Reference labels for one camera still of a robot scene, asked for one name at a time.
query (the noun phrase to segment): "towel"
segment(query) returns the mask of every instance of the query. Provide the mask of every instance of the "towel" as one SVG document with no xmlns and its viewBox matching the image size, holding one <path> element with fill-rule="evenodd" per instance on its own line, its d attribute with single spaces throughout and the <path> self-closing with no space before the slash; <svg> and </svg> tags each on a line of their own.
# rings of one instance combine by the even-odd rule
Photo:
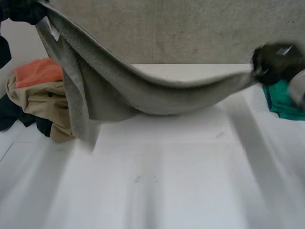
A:
<svg viewBox="0 0 305 229">
<path fill-rule="evenodd" d="M 114 122 L 138 113 L 183 114 L 213 105 L 254 83 L 248 72 L 197 81 L 171 81 L 145 74 L 50 4 L 41 4 L 60 37 L 56 41 L 43 22 L 37 30 L 49 57 L 62 65 L 71 126 L 77 137 L 87 135 L 90 119 Z"/>
<path fill-rule="evenodd" d="M 271 112 L 277 113 L 284 119 L 305 120 L 305 111 L 297 107 L 289 97 L 286 81 L 281 80 L 274 85 L 264 85 L 263 91 Z"/>
<path fill-rule="evenodd" d="M 63 80 L 61 65 L 51 58 L 34 60 L 15 68 L 13 72 L 16 76 L 16 88 Z"/>
</svg>

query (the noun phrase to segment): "white table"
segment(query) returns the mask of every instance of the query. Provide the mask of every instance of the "white table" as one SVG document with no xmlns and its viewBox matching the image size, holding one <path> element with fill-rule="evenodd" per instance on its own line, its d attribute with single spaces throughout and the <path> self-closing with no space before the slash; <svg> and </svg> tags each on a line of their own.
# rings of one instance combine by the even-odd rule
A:
<svg viewBox="0 0 305 229">
<path fill-rule="evenodd" d="M 250 68 L 137 67 L 194 78 Z M 102 125 L 93 152 L 80 141 L 56 145 L 20 123 L 3 139 L 1 229 L 305 225 L 305 124 L 270 113 L 258 86 L 194 113 Z"/>
</svg>

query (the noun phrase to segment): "gray towel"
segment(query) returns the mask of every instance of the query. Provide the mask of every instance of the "gray towel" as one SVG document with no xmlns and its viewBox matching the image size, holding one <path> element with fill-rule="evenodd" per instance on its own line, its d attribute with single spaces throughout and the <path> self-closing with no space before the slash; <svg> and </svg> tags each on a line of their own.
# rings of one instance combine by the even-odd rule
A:
<svg viewBox="0 0 305 229">
<path fill-rule="evenodd" d="M 62 64 L 75 136 L 88 133 L 89 119 L 120 121 L 144 112 L 175 115 L 213 105 L 253 84 L 249 73 L 192 82 L 169 81 L 142 73 L 104 48 L 79 25 L 47 3 L 48 18 L 59 31 L 37 29 L 49 56 Z"/>
</svg>

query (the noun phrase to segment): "concrete wall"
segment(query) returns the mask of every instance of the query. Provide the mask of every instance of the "concrete wall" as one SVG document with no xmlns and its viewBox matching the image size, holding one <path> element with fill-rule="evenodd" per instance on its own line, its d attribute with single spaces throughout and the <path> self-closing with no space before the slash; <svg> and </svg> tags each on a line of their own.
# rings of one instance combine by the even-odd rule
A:
<svg viewBox="0 0 305 229">
<path fill-rule="evenodd" d="M 50 0 L 129 63 L 245 63 L 277 40 L 305 47 L 305 1 Z"/>
</svg>

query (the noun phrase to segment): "teal cloth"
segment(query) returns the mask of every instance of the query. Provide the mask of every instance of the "teal cloth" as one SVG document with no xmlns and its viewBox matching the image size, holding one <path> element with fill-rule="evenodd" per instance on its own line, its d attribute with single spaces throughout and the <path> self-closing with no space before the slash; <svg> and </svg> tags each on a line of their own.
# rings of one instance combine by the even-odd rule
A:
<svg viewBox="0 0 305 229">
<path fill-rule="evenodd" d="M 287 82 L 280 81 L 274 85 L 264 85 L 263 91 L 271 112 L 277 113 L 284 119 L 305 120 L 305 111 L 297 107 L 289 97 Z"/>
</svg>

